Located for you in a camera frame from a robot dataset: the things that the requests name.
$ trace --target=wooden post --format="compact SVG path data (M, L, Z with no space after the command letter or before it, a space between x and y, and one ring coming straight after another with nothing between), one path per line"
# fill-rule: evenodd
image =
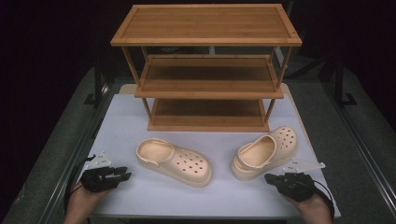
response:
M285 75L286 66L288 65L290 55L291 55L291 47L288 48L288 53L286 54L286 57L283 60L282 67L279 72L279 76L277 76L277 84L276 84L277 88L280 88L280 84L282 84L283 76Z
M148 114L148 119L149 121L152 121L151 112L149 111L148 101L146 100L146 98L142 98L142 101L143 101L143 105L145 106L146 113Z
M134 81L136 82L137 86L140 87L139 75L137 74L136 68L134 68L134 62L132 61L131 54L129 53L128 48L126 47L121 47L121 48L126 58L126 61L129 65L129 68L131 69L132 75L134 76Z

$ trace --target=clog ventilation hole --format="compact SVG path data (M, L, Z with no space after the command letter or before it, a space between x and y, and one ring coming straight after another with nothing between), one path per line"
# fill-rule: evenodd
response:
M180 168L184 172L194 171L195 174L198 174L200 170L204 169L204 160L191 152L179 154L178 158L176 164L181 166Z
M282 131L279 132L279 136L277 138L282 138L282 135L286 135L285 137L283 137L283 141L281 141L282 142L282 147L288 147L289 146L289 145L285 145L285 143L287 141L289 141L289 144L293 143L292 140L294 139L294 135L291 135L290 133L291 133L291 130L290 129L285 129L285 128L283 128Z

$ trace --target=floor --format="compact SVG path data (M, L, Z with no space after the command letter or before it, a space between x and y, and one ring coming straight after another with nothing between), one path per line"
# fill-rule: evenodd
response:
M311 62L311 59L294 53L286 75ZM396 169L393 168L396 164L396 133L353 73L344 69L343 90L350 93L357 104L340 107L333 99L334 82L320 82L319 69L320 66L302 77L286 78L284 82L290 88L318 161L326 164L323 174L342 214L334 223L396 223L393 194L396 186ZM62 197L71 169L87 156L111 96L123 84L133 82L129 77L115 75L114 82L106 83L103 88L102 103L95 107L92 104L93 74L92 69L81 80L4 223L62 223ZM91 218L91 223L98 224L129 221ZM192 222L220 223L219 220L186 221ZM294 219L287 223L303 222Z

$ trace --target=shelf board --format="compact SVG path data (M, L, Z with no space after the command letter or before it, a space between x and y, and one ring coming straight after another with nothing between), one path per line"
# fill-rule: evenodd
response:
M301 46L280 4L134 5L112 46Z
M155 99L149 131L269 132L262 100Z
M149 55L135 97L282 99L268 55Z

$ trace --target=human hand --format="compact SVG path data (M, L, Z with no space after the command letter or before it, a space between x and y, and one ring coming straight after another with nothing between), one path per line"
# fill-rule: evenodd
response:
M332 216L329 207L316 193L308 200L296 202L282 194L286 201L293 204L300 212L306 224L331 224Z
M67 205L67 212L64 218L64 224L80 224L87 219L99 201L105 197L110 190L101 192L90 192L78 182L70 195Z

